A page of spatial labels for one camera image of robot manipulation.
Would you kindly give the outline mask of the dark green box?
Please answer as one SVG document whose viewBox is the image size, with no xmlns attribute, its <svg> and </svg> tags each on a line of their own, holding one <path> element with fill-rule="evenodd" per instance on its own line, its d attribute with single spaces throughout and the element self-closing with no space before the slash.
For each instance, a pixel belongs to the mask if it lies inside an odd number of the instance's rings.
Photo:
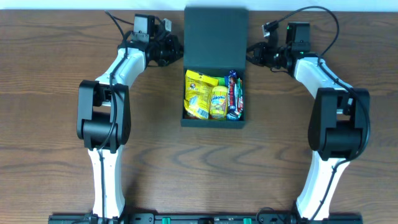
<svg viewBox="0 0 398 224">
<path fill-rule="evenodd" d="M 223 78 L 235 70 L 245 95 L 248 19 L 244 7 L 186 7 L 183 73 L 192 70 Z"/>
</svg>

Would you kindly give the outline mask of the red green KitKat bar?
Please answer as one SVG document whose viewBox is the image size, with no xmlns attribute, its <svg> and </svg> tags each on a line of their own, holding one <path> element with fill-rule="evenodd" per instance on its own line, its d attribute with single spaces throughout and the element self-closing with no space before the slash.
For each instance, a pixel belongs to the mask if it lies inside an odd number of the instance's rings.
<svg viewBox="0 0 398 224">
<path fill-rule="evenodd" d="M 236 90 L 238 91 L 237 97 L 236 97 L 236 99 L 237 99 L 236 113 L 239 118 L 241 117 L 242 112 L 243 112 L 243 89 L 242 89 L 242 87 L 243 87 L 243 81 L 242 81 L 242 79 L 238 78 L 237 79 L 237 87 L 236 87 Z"/>
</svg>

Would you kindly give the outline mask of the yellow Hacks candy bag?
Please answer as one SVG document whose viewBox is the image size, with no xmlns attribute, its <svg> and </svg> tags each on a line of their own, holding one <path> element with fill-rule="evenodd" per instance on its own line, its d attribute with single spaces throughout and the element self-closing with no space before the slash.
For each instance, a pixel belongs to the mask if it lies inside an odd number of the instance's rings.
<svg viewBox="0 0 398 224">
<path fill-rule="evenodd" d="M 218 79 L 208 75 L 186 71 L 184 108 L 191 117 L 209 118 L 211 91 L 218 83 Z"/>
</svg>

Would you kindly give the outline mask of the yellow Mentos bottle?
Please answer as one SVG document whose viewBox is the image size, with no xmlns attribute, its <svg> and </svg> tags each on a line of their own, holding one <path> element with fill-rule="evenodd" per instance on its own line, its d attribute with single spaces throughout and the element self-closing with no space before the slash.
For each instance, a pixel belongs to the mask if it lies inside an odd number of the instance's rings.
<svg viewBox="0 0 398 224">
<path fill-rule="evenodd" d="M 223 119 L 226 117 L 228 99 L 228 88 L 216 86 L 211 91 L 210 116 L 212 119 Z"/>
</svg>

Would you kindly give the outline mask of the purple Dairy Milk bar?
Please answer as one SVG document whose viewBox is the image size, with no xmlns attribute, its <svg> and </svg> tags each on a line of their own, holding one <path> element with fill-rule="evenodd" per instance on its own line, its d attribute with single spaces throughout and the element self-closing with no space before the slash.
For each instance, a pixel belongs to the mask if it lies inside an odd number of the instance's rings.
<svg viewBox="0 0 398 224">
<path fill-rule="evenodd" d="M 228 75 L 228 113 L 232 113 L 236 109 L 236 79 L 236 71 L 230 70 Z"/>
</svg>

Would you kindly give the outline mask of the blue Oreo cookie pack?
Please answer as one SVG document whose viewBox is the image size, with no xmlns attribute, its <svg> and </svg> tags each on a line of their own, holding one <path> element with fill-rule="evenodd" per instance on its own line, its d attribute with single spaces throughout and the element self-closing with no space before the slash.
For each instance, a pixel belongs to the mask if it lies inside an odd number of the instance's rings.
<svg viewBox="0 0 398 224">
<path fill-rule="evenodd" d="M 233 120 L 233 121 L 237 121 L 237 120 L 240 119 L 240 118 L 237 116 L 236 109 L 235 109 L 234 112 L 228 113 L 228 107 L 227 107 L 227 112 L 226 112 L 226 118 L 227 118 L 228 120 Z"/>
</svg>

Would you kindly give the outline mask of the Haribo gummy candy bag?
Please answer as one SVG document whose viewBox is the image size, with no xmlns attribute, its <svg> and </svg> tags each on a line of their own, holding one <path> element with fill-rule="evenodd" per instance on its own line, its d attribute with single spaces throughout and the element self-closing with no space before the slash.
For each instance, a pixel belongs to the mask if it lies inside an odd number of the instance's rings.
<svg viewBox="0 0 398 224">
<path fill-rule="evenodd" d="M 228 86 L 228 76 L 225 77 L 216 77 L 218 80 L 218 86 Z"/>
</svg>

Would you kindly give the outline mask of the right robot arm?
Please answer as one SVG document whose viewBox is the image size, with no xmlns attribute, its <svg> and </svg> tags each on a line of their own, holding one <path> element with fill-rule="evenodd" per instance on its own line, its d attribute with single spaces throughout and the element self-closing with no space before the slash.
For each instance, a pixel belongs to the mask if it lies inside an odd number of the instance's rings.
<svg viewBox="0 0 398 224">
<path fill-rule="evenodd" d="M 360 214 L 329 211 L 338 181 L 349 163 L 365 150 L 370 135 L 366 89 L 353 88 L 310 50 L 310 24 L 290 22 L 285 45 L 278 45 L 279 21 L 262 25 L 265 38 L 247 48 L 247 61 L 288 73 L 314 98 L 308 125 L 312 161 L 304 188 L 286 214 L 275 214 L 281 223 L 362 223 Z"/>
</svg>

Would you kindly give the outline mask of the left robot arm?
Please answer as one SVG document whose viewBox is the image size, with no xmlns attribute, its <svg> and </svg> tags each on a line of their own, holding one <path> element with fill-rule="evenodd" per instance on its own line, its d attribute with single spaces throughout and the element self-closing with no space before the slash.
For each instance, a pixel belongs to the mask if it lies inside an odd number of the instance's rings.
<svg viewBox="0 0 398 224">
<path fill-rule="evenodd" d="M 172 34 L 172 23 L 136 14 L 110 67 L 78 89 L 76 134 L 88 150 L 93 168 L 95 202 L 82 223 L 122 223 L 125 198 L 121 163 L 131 132 L 129 89 L 151 61 L 165 67 L 183 57 L 183 46 Z"/>
</svg>

